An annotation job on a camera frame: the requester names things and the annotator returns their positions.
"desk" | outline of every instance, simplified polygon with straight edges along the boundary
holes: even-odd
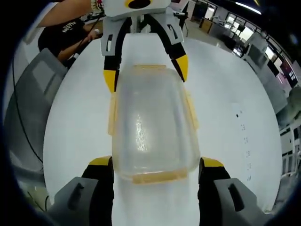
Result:
[[[231,53],[190,39],[184,47],[190,59],[185,87],[200,124],[201,155],[223,162],[232,177],[256,194],[258,205],[270,210],[280,183],[281,144],[263,86],[249,65]],[[92,159],[111,154],[107,134],[111,95],[103,62],[100,41],[95,40],[69,70],[53,102],[44,143],[51,199],[71,179],[80,177]],[[145,63],[173,68],[157,35],[128,34],[120,76],[125,67]],[[198,169],[187,181],[135,188],[115,175],[114,191],[113,225],[126,225],[124,219],[131,221],[129,225],[199,224]]]

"plastic container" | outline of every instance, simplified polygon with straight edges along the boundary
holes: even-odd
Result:
[[[122,71],[116,91],[113,166],[135,184],[187,177],[200,159],[183,82],[165,67]]]

